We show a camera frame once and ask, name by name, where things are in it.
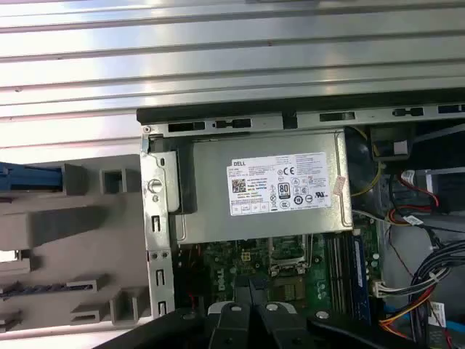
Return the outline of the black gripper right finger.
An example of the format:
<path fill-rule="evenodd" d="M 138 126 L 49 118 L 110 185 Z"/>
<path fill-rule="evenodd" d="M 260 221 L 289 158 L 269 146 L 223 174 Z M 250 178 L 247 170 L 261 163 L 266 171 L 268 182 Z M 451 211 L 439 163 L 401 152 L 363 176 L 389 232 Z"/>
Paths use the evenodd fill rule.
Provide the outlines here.
<path fill-rule="evenodd" d="M 266 281 L 250 278 L 251 316 L 265 338 L 261 348 L 417 348 L 414 342 L 346 315 L 323 310 L 303 316 L 293 305 L 269 301 Z"/>

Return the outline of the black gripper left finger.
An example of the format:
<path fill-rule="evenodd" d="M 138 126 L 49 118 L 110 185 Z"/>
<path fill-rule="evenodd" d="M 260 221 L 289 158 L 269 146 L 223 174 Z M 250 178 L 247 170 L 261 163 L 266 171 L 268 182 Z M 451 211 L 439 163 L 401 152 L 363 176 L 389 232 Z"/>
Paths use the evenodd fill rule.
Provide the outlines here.
<path fill-rule="evenodd" d="M 239 276 L 235 298 L 210 306 L 206 316 L 180 308 L 115 337 L 98 348 L 246 348 L 251 279 Z"/>

